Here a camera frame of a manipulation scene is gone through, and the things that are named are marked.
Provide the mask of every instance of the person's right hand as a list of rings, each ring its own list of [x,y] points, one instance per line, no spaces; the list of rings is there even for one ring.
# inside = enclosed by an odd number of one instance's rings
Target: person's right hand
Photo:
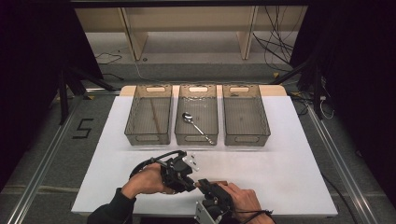
[[[219,184],[227,193],[230,194],[233,199],[234,212],[233,216],[240,222],[243,222],[256,214],[254,211],[261,211],[259,200],[257,199],[256,192],[253,189],[240,189],[234,183],[228,184],[228,186]],[[249,224],[273,224],[274,221],[265,214],[261,214],[251,221]]]

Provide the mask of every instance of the transparent plastic bin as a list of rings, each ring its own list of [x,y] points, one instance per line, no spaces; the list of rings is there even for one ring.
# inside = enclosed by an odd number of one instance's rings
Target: transparent plastic bin
[[[180,85],[175,127],[178,145],[212,146],[205,135],[184,121],[184,112],[192,115],[194,124],[216,145],[219,135],[216,85]]]
[[[258,85],[223,85],[226,146],[263,147],[271,135]]]
[[[125,128],[131,145],[170,144],[172,85],[136,86]]]

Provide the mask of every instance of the hand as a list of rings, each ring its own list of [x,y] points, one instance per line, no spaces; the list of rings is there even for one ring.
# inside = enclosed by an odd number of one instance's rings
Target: hand
[[[153,193],[173,194],[175,191],[169,189],[163,184],[161,177],[161,165],[153,163],[132,176],[129,181],[122,187],[121,193],[132,199],[137,194],[153,194]]]
[[[234,183],[230,183],[228,186],[219,184],[227,193],[231,195],[233,199],[234,213],[233,216],[240,222],[243,222],[253,216],[255,212],[252,213],[240,213],[249,211],[261,211],[259,200],[257,199],[256,192],[253,189],[240,189]],[[274,223],[274,221],[265,214],[261,214],[251,221],[249,224],[266,224]]]

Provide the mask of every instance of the metal spoon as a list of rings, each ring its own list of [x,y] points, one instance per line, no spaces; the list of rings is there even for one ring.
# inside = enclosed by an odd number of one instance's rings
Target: metal spoon
[[[192,124],[192,125],[194,126],[194,128],[195,128],[196,130],[198,130],[198,132],[199,132],[201,135],[203,135],[203,136],[206,138],[206,140],[207,140],[211,145],[215,145],[215,143],[214,143],[210,138],[208,138],[207,135],[204,134],[204,133],[201,131],[201,129],[198,128],[198,126],[196,126],[196,125],[194,124],[194,121],[192,121],[192,115],[191,115],[189,112],[184,112],[184,113],[181,115],[181,117],[183,117],[183,119],[184,119],[185,122]]]

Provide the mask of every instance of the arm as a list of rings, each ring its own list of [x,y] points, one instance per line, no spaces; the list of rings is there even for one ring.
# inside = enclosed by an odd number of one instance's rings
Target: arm
[[[174,191],[163,184],[161,166],[153,163],[132,176],[129,181],[117,189],[113,200],[97,208],[88,216],[88,224],[121,224],[132,223],[134,202],[138,194],[153,194],[157,192],[172,194]]]
[[[238,221],[243,222],[253,216],[255,213],[240,213],[248,211],[260,211],[259,200],[257,199],[256,193],[253,189],[240,189],[235,184],[230,183],[228,186],[219,184],[227,193],[229,193],[233,199],[233,205],[235,211],[233,216]],[[274,224],[274,221],[265,214],[261,214],[251,219],[248,224]]]

